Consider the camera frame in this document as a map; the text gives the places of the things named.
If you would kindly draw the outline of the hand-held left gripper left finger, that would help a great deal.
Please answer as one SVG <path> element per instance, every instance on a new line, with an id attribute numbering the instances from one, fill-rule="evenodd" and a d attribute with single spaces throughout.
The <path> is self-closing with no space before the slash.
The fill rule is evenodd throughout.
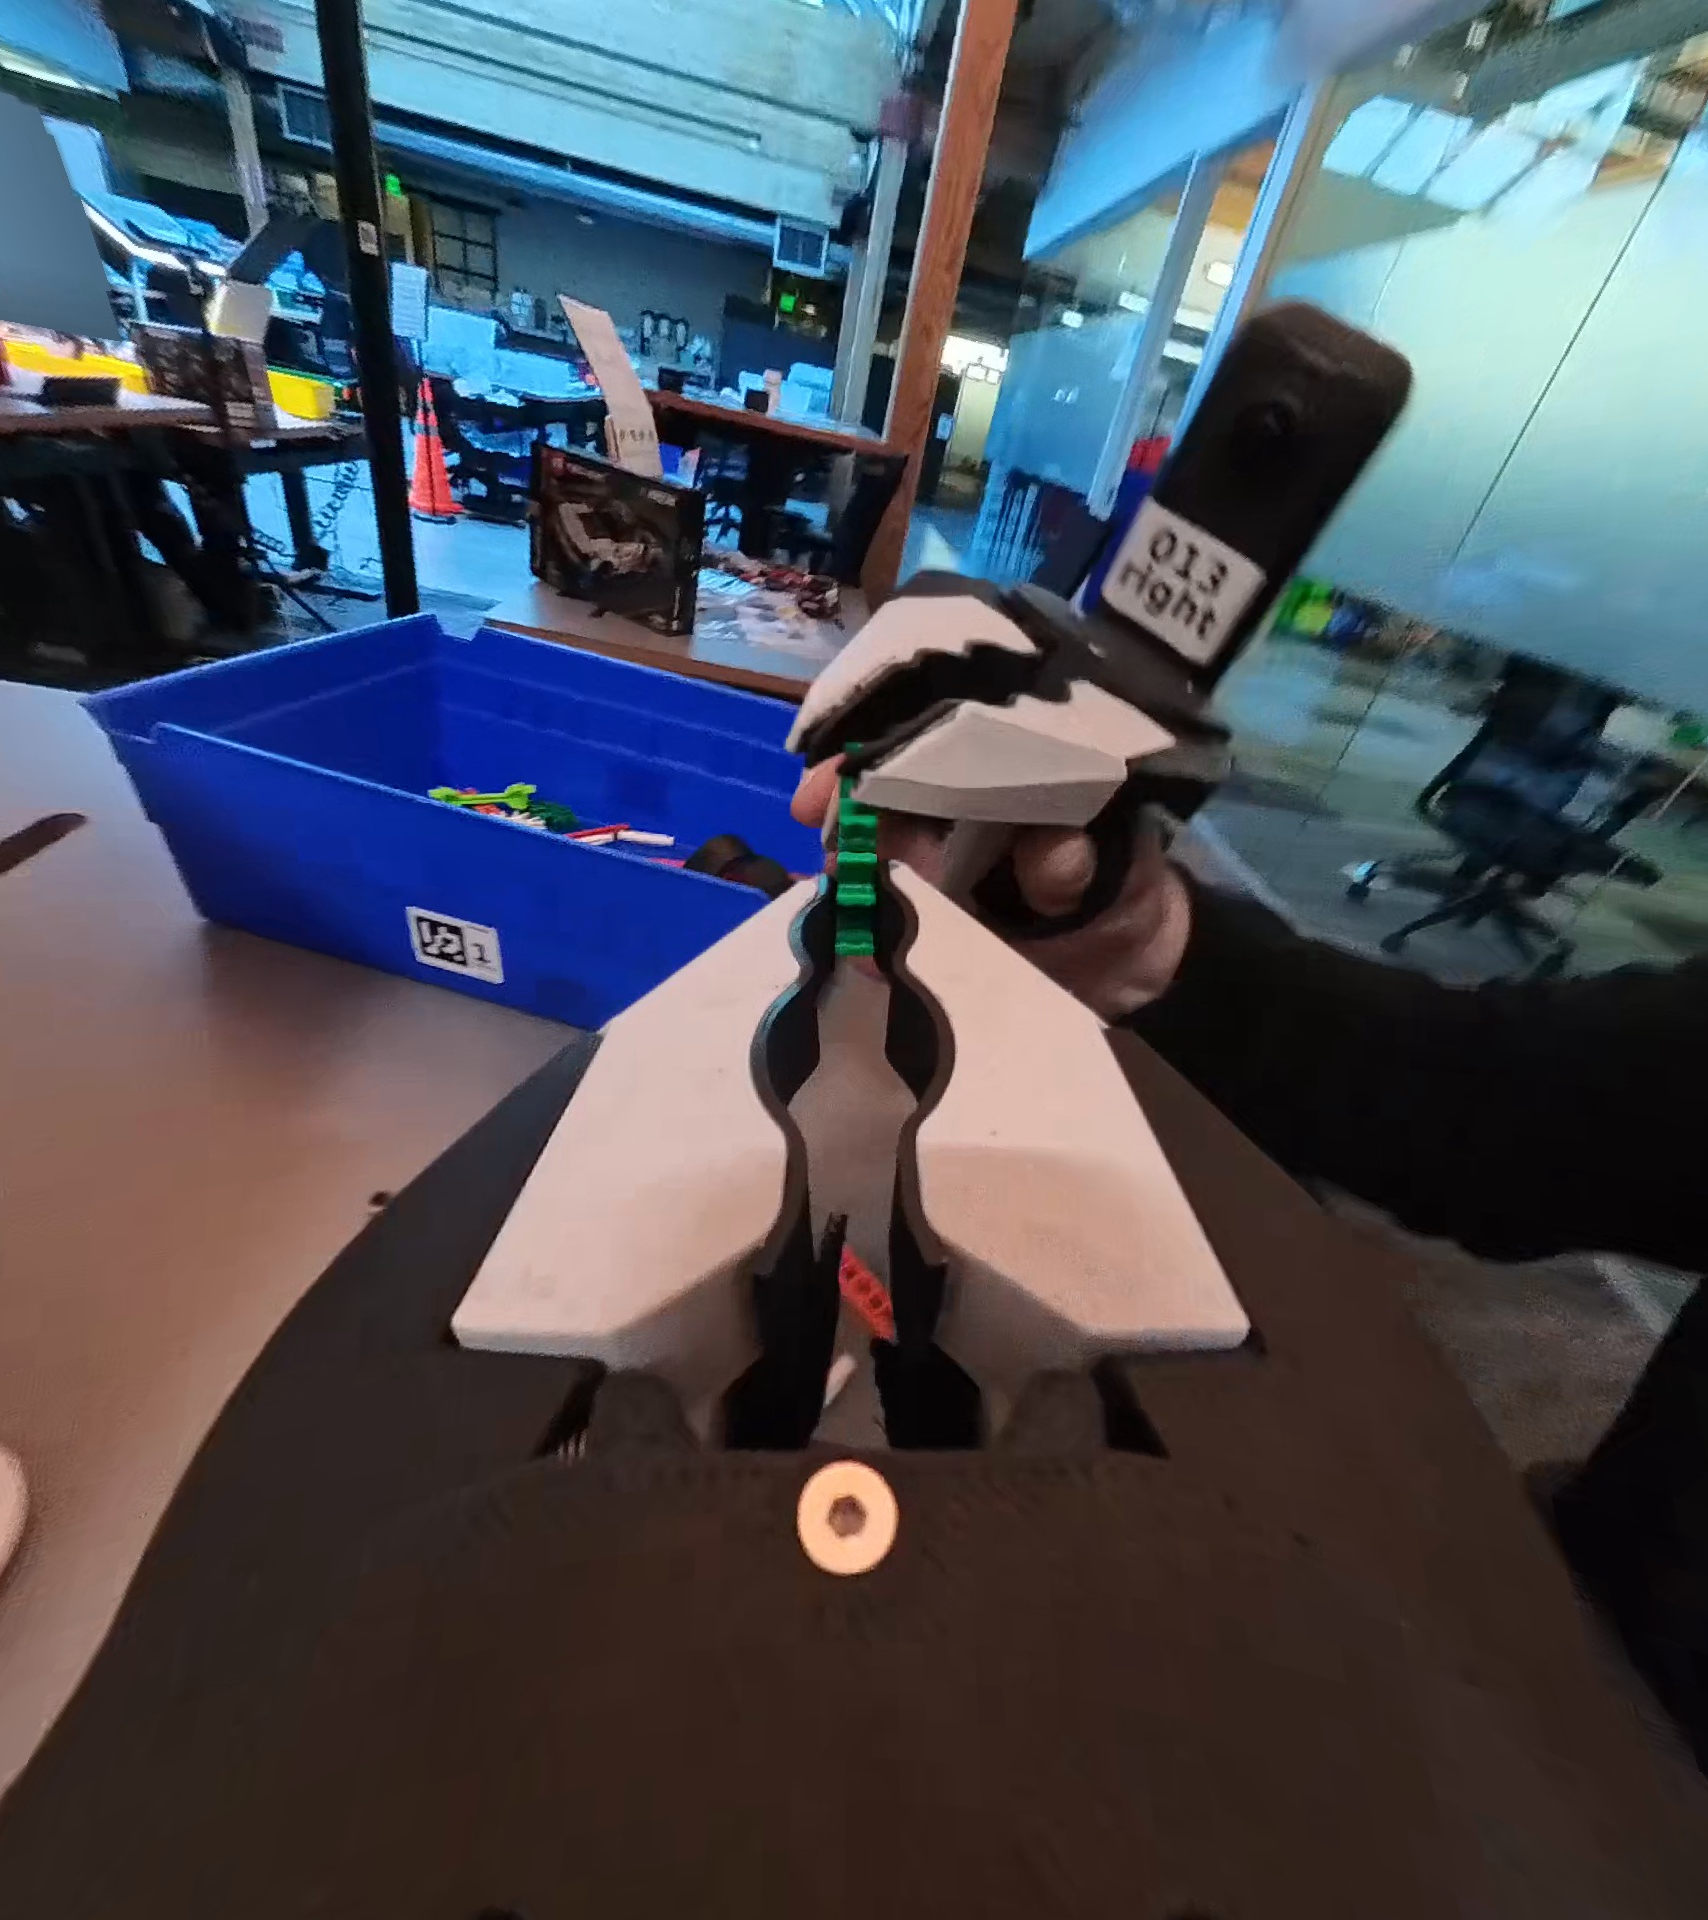
<path id="1" fill-rule="evenodd" d="M 454 1342 L 648 1376 L 728 1448 L 812 1442 L 847 1214 L 817 1211 L 795 1093 L 837 931 L 832 885 L 797 881 L 603 1025 Z"/>

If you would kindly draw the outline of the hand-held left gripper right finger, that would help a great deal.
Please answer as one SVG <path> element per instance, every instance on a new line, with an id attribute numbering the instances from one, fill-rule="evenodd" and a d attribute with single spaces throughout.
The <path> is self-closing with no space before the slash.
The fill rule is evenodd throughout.
<path id="1" fill-rule="evenodd" d="M 1034 1379 L 1226 1354 L 1253 1317 L 1105 1019 L 940 887 L 874 908 L 885 1062 L 913 1104 L 888 1191 L 893 1448 L 976 1448 Z"/>

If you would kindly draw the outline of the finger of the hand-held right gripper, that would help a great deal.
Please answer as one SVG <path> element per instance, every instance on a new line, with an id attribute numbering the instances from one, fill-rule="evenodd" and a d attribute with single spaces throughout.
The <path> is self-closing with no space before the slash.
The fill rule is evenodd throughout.
<path id="1" fill-rule="evenodd" d="M 901 587 L 830 660 L 787 736 L 798 757 L 866 750 L 954 702 L 1027 691 L 1043 646 L 998 587 Z"/>
<path id="2" fill-rule="evenodd" d="M 1096 683 L 1063 697 L 965 699 L 848 750 L 859 804 L 952 824 L 1082 828 L 1174 731 Z"/>

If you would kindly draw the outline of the green connector piece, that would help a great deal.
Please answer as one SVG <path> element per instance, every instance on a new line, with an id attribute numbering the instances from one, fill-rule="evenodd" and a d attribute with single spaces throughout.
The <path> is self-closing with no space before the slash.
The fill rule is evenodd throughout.
<path id="1" fill-rule="evenodd" d="M 882 885 L 882 821 L 859 793 L 856 773 L 843 768 L 835 788 L 835 954 L 848 961 L 879 960 Z"/>

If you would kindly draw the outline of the red black toy wheel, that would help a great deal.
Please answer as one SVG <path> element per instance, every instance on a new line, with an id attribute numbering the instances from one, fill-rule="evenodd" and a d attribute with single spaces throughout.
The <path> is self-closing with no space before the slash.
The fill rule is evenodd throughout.
<path id="1" fill-rule="evenodd" d="M 700 842 L 680 860 L 680 869 L 702 878 L 749 887 L 766 900 L 779 900 L 797 884 L 795 872 L 744 837 L 721 832 Z"/>

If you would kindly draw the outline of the blue bin with white tag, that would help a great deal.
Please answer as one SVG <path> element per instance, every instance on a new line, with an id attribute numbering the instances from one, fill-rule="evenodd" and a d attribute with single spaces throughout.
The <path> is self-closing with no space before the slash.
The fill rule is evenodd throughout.
<path id="1" fill-rule="evenodd" d="M 433 616 L 288 641 L 85 697 L 200 916 L 597 1029 L 754 916 L 688 873 L 721 834 L 795 875 L 779 699 Z M 583 845 L 428 798 L 533 783 L 674 855 Z"/>

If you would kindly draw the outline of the person's right forearm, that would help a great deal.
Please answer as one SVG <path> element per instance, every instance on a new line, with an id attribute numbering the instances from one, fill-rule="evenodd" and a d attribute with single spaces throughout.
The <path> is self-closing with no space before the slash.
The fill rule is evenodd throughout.
<path id="1" fill-rule="evenodd" d="M 1450 983 L 1198 887 L 1124 1023 L 1291 1176 L 1419 1235 L 1708 1276 L 1708 956 Z"/>

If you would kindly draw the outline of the person's right hand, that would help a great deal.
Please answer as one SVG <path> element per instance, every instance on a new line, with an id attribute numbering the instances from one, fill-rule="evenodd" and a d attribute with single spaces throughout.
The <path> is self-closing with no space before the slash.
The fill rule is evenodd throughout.
<path id="1" fill-rule="evenodd" d="M 1105 1022 L 1131 1017 L 1172 986 L 1195 912 L 1167 815 L 1147 809 L 1135 817 L 1131 861 L 1119 892 L 1098 913 L 1067 929 L 1054 923 L 1074 920 L 1096 884 L 1098 847 L 1089 832 L 1015 832 L 1007 858 L 1020 909 L 1049 923 L 1044 929 L 1024 929 L 1020 918 L 987 908 L 948 875 L 954 829 L 952 821 L 938 817 L 882 812 L 876 852 L 937 885 Z"/>

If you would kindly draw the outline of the brown cluttered table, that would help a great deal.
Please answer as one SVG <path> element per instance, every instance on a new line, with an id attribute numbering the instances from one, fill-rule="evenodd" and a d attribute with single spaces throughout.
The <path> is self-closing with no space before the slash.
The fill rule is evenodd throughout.
<path id="1" fill-rule="evenodd" d="M 531 577 L 498 599 L 484 613 L 484 622 L 605 660 L 624 660 L 797 705 L 869 616 L 871 605 L 860 587 L 843 587 L 832 617 L 812 617 L 802 613 L 787 591 L 763 586 L 718 587 L 717 577 L 704 577 L 691 632 L 661 633 L 636 617 L 597 610 L 586 599 Z"/>

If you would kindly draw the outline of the black printed toy box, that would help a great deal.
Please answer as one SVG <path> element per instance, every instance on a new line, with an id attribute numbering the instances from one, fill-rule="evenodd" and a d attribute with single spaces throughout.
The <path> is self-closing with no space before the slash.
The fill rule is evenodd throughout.
<path id="1" fill-rule="evenodd" d="M 654 633 L 693 635 L 707 492 L 570 445 L 536 450 L 531 575 Z"/>

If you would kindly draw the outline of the pile of toy construction pieces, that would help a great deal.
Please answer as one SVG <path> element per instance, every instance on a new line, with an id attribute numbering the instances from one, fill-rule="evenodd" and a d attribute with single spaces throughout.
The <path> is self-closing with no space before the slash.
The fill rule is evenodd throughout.
<path id="1" fill-rule="evenodd" d="M 638 828 L 626 821 L 588 820 L 573 805 L 544 798 L 531 782 L 515 782 L 494 790 L 437 783 L 428 788 L 428 799 L 470 817 L 508 821 L 584 847 L 626 847 L 648 855 L 658 853 L 673 858 L 674 847 L 680 845 L 673 832 Z"/>

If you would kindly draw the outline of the black office chair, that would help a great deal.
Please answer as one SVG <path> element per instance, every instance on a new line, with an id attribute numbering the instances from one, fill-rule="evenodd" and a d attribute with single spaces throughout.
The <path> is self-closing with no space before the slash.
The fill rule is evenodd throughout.
<path id="1" fill-rule="evenodd" d="M 1419 790 L 1415 815 L 1444 853 L 1398 853 L 1346 872 L 1346 900 L 1419 892 L 1434 900 L 1395 925 L 1378 947 L 1403 956 L 1440 928 L 1492 928 L 1530 981 L 1567 974 L 1572 935 L 1545 902 L 1572 881 L 1619 879 L 1634 889 L 1661 881 L 1659 866 L 1624 834 L 1669 793 L 1669 780 L 1640 756 L 1609 744 L 1627 696 L 1602 681 L 1512 655 L 1467 746 Z"/>

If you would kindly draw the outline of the orange traffic cone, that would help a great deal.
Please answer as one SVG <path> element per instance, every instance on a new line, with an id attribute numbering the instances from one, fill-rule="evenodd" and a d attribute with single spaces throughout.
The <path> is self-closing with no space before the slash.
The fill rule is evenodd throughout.
<path id="1" fill-rule="evenodd" d="M 450 523 L 465 516 L 443 440 L 434 380 L 426 373 L 415 388 L 408 507 L 410 516 L 433 523 Z"/>

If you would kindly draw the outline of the black metal pole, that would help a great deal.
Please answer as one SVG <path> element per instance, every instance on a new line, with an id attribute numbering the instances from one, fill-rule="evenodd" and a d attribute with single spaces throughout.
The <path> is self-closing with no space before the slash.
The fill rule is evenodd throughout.
<path id="1" fill-rule="evenodd" d="M 315 2 L 329 106 L 344 285 L 353 314 L 362 429 L 388 617 L 421 612 L 412 545 L 402 364 L 392 331 L 385 183 L 367 70 L 360 2 Z"/>

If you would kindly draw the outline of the wooden table with black legs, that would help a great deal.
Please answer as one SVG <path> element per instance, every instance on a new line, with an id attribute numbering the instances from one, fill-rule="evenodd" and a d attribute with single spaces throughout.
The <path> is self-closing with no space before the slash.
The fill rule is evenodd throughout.
<path id="1" fill-rule="evenodd" d="M 188 493 L 194 539 L 215 548 L 211 572 L 220 593 L 246 595 L 246 610 L 256 612 L 264 587 L 291 589 L 293 582 L 263 559 L 251 481 L 280 481 L 295 548 L 310 555 L 308 472 L 368 459 L 358 420 L 274 410 L 267 425 L 240 427 L 192 397 L 118 390 L 111 402 L 60 403 L 49 397 L 54 385 L 52 375 L 31 375 L 0 388 L 0 501 L 52 507 L 62 564 L 91 608 L 91 648 L 109 660 L 155 658 L 167 644 L 141 572 L 153 537 L 138 516 L 138 483 L 175 483 Z"/>

